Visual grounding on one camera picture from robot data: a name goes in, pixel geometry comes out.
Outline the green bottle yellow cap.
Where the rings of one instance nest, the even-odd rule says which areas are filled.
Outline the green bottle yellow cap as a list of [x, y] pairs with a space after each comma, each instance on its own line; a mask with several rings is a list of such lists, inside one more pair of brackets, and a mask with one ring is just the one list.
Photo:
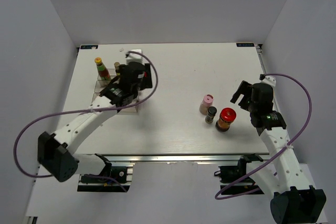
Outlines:
[[97, 67], [97, 71], [98, 71], [98, 75], [100, 77], [101, 80], [111, 80], [110, 74], [108, 69], [105, 67], [104, 63], [102, 62], [102, 59], [100, 57], [96, 57], [94, 59], [96, 67]]

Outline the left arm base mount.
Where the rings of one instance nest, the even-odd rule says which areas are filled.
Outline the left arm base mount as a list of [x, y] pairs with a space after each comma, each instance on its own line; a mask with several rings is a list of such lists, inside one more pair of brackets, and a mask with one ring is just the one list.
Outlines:
[[130, 189], [135, 163], [112, 162], [107, 178], [96, 178], [80, 175], [77, 191], [88, 193], [127, 193]]

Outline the red lid sauce jar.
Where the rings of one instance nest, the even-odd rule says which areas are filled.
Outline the red lid sauce jar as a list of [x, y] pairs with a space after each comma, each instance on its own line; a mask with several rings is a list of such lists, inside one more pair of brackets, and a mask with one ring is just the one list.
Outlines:
[[216, 122], [216, 129], [220, 132], [229, 130], [230, 125], [236, 119], [236, 112], [232, 108], [224, 108], [220, 112], [219, 119]]

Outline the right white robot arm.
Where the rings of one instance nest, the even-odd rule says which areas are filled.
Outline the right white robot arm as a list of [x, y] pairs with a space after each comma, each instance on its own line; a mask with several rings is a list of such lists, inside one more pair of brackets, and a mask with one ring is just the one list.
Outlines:
[[238, 177], [253, 179], [270, 198], [270, 211], [276, 223], [316, 223], [326, 195], [315, 189], [305, 176], [290, 144], [286, 123], [273, 109], [273, 86], [264, 82], [242, 81], [231, 103], [237, 103], [250, 114], [253, 127], [265, 144], [276, 175], [266, 168], [256, 172], [260, 158], [249, 158], [238, 166]]

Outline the small yellow bottle brown cap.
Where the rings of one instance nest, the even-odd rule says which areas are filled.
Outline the small yellow bottle brown cap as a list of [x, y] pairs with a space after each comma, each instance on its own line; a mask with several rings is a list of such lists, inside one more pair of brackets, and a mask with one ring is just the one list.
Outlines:
[[116, 75], [119, 76], [120, 75], [120, 63], [119, 62], [114, 63], [114, 69], [115, 69]]

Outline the pink cap white bottle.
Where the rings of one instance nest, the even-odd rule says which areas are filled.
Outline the pink cap white bottle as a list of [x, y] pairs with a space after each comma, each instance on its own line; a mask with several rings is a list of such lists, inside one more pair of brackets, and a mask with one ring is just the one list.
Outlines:
[[211, 94], [207, 94], [203, 97], [203, 100], [199, 106], [199, 111], [201, 114], [203, 115], [207, 114], [208, 108], [213, 104], [213, 100], [214, 98]]

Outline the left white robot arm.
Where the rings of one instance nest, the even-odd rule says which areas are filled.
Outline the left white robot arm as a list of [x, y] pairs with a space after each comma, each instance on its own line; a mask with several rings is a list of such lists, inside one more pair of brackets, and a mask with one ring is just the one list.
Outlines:
[[138, 97], [140, 91], [153, 87], [151, 65], [130, 62], [120, 66], [113, 78], [88, 107], [66, 126], [38, 138], [38, 162], [59, 182], [74, 174], [90, 174], [98, 181], [110, 178], [111, 163], [101, 154], [76, 154], [82, 142], [109, 118], [117, 115]]

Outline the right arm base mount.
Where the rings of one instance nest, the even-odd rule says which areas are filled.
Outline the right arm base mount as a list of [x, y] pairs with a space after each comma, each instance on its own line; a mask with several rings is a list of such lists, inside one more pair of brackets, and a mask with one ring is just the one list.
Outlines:
[[[244, 176], [246, 172], [246, 165], [248, 163], [257, 162], [260, 164], [264, 160], [257, 154], [248, 154], [240, 157], [236, 165], [224, 165], [219, 166], [219, 170], [214, 172], [214, 176], [220, 179], [220, 188], [224, 188], [226, 185]], [[232, 186], [221, 195], [229, 196], [246, 193], [252, 190], [252, 195], [262, 195], [263, 191], [256, 185], [255, 181], [250, 177], [245, 178], [239, 184]]]

